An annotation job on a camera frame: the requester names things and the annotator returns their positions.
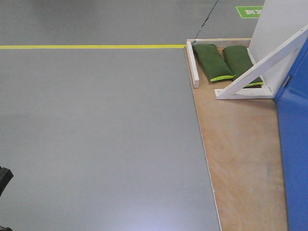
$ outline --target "blue board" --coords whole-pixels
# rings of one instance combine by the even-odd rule
[[[308,42],[275,98],[290,231],[308,230]]]

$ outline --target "green sandbag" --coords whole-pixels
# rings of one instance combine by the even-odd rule
[[[235,74],[233,80],[236,80],[253,66],[245,46],[229,46],[223,49],[222,53],[230,70]],[[258,77],[246,87],[262,85],[263,83],[262,79]]]
[[[215,82],[234,77],[214,44],[196,44],[193,46],[193,51],[209,81]]]

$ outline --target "yellow floor line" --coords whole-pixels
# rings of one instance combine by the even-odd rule
[[[184,44],[155,44],[155,45],[2,45],[0,50],[27,49],[179,49]]]

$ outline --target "wooden platform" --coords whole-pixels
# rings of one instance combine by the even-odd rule
[[[193,89],[223,231],[287,231],[282,159],[273,100],[215,100],[197,65]]]

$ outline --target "white wooden frame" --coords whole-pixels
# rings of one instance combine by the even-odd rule
[[[308,25],[303,29],[299,30],[292,37],[287,39],[284,43],[282,43],[275,50],[266,55],[259,62],[254,63],[254,58],[252,57],[249,48],[248,53],[254,66],[251,67],[248,71],[242,74],[239,78],[237,78],[230,85],[225,87],[224,89],[215,89],[216,99],[272,99],[274,98],[274,93],[271,89],[264,83],[262,88],[249,88],[243,89],[247,86],[251,81],[256,79],[258,76],[261,76],[271,67],[276,65],[279,61],[285,58],[287,55],[292,52],[300,49],[305,40],[308,37]],[[186,41],[186,52],[188,56],[188,66],[190,69],[190,74],[192,78],[192,86],[194,88],[199,87],[199,75],[197,73],[196,68],[196,60],[193,55],[192,50],[192,42],[194,39],[188,39]],[[212,43],[215,44],[218,48],[224,48],[232,45],[243,45],[249,46],[250,39],[249,38],[221,38],[221,39],[196,39],[196,43]]]

